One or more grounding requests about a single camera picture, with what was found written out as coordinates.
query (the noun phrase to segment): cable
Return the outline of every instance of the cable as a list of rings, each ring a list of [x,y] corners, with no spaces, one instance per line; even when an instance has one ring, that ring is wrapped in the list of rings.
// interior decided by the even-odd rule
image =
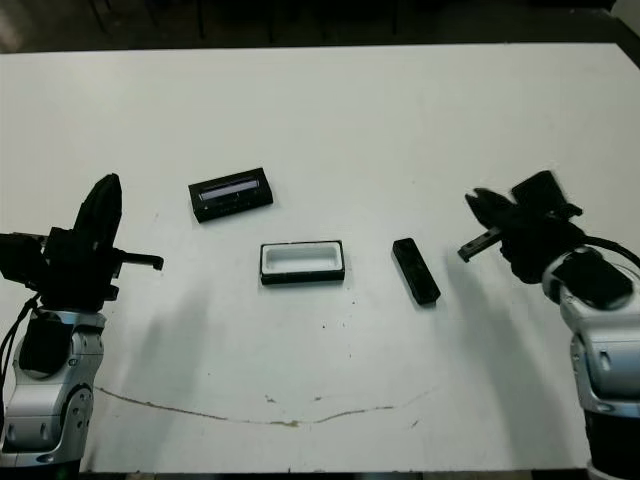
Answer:
[[[638,257],[631,250],[624,248],[619,243],[599,237],[585,237],[583,243],[585,245],[593,245],[594,247],[600,247],[606,250],[611,250],[612,252],[616,252],[617,254],[622,255],[624,258],[629,260],[636,267],[640,268],[640,257]]]
[[[39,297],[40,294],[37,293],[25,302],[22,310],[20,310],[20,313],[18,314],[18,318],[2,340],[2,345],[0,345],[0,434],[4,430],[4,381],[7,378],[9,360],[11,359],[11,349],[13,348],[13,341],[15,340],[16,334],[18,333],[20,322],[25,319],[25,317],[31,310],[36,310],[38,308]]]

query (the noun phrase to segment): dark floor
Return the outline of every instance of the dark floor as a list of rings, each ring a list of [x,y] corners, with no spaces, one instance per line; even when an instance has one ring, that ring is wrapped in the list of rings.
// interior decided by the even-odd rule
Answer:
[[[601,8],[610,3],[610,0],[2,0],[0,49],[40,52],[616,42],[640,65],[640,40],[613,18],[607,8]]]

